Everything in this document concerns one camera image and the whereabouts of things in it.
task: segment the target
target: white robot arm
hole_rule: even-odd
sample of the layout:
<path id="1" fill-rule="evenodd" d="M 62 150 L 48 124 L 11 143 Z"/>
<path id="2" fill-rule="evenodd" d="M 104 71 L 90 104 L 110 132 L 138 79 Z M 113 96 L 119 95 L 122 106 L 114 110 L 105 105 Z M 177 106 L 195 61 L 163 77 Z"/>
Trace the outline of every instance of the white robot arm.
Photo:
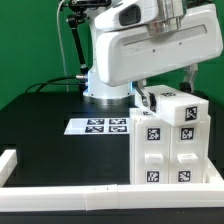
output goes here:
<path id="1" fill-rule="evenodd" d="M 142 25 L 158 15 L 157 0 L 124 0 L 95 19 L 98 30 L 112 31 Z"/>
<path id="2" fill-rule="evenodd" d="M 119 7 L 104 12 L 95 20 L 97 28 L 104 27 L 104 31 L 114 30 L 101 34 L 96 44 L 99 76 L 110 86 L 118 86 L 190 66 L 218 57 L 222 52 L 222 36 L 213 4 L 188 9 L 181 17 L 179 14 L 176 17 L 178 21 L 175 23 L 175 31 L 171 26 L 162 27 L 161 18 L 159 22 L 156 21 L 157 19 L 151 22 L 148 20 L 147 23 L 143 20 L 135 24 L 139 26 L 129 29 L 124 29 L 126 26 L 122 26 L 122 21 L 116 20 L 116 23 L 108 23 L 106 27 L 105 21 L 109 18 L 114 21 L 113 18 L 119 14 Z M 154 12 L 151 15 L 156 15 L 157 10 L 155 9 Z M 172 21 L 169 19 L 163 21 L 164 25 L 170 25 L 170 22 Z"/>

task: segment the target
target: white box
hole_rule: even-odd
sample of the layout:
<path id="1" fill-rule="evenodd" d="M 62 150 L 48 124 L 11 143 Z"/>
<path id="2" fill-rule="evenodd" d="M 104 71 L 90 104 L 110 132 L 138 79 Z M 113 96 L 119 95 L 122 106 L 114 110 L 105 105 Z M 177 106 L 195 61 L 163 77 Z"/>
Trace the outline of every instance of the white box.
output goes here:
<path id="1" fill-rule="evenodd" d="M 0 157 L 0 187 L 3 187 L 17 165 L 15 149 L 7 149 Z"/>
<path id="2" fill-rule="evenodd" d="M 130 109 L 131 184 L 168 183 L 170 125 Z"/>
<path id="3" fill-rule="evenodd" d="M 210 117 L 205 121 L 171 127 L 169 183 L 206 180 Z"/>
<path id="4" fill-rule="evenodd" d="M 156 113 L 152 113 L 172 126 L 193 124 L 207 119 L 207 100 L 165 85 L 145 87 L 145 90 L 153 93 L 156 98 Z M 137 91 L 135 105 L 143 111 L 149 109 L 142 105 L 141 96 Z"/>

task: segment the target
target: green wall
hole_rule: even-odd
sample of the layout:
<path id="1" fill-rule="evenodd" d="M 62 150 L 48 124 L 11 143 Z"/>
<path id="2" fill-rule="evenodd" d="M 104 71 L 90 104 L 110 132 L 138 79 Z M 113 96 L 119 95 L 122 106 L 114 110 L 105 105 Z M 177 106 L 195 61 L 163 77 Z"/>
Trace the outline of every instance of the green wall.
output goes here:
<path id="1" fill-rule="evenodd" d="M 224 1 L 216 0 L 219 21 L 224 33 Z M 4 1 L 0 7 L 0 108 L 32 84 L 63 76 L 63 67 L 56 26 L 58 0 Z M 72 35 L 61 14 L 68 74 L 79 72 L 79 63 Z M 87 25 L 79 29 L 87 64 L 91 64 L 90 37 Z M 196 89 L 204 91 L 224 106 L 224 54 L 216 60 L 201 63 Z M 152 85 L 167 84 L 178 88 L 184 73 L 180 70 L 148 79 Z M 65 91 L 50 87 L 48 91 Z"/>

